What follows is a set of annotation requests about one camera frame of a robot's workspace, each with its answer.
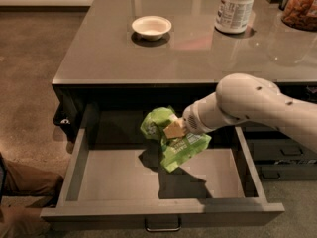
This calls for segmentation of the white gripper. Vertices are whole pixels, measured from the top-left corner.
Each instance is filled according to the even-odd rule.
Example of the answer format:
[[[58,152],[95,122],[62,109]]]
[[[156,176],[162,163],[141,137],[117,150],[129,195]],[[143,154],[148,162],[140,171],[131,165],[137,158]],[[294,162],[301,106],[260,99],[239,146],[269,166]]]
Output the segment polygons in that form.
[[[210,119],[213,113],[213,102],[196,101],[185,108],[182,114],[183,119],[176,119],[163,131],[169,139],[183,137],[187,133],[187,129],[193,134],[211,132],[214,128],[207,124],[207,119]]]

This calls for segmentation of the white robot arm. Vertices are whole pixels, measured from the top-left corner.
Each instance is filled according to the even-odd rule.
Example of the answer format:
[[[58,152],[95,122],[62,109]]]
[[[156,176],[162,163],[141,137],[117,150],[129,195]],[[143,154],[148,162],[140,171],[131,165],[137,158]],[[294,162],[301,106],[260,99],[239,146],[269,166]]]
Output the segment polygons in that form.
[[[163,131],[169,139],[180,138],[248,121],[317,151],[317,105],[286,96],[275,83],[243,73],[225,76],[213,93],[189,105]]]

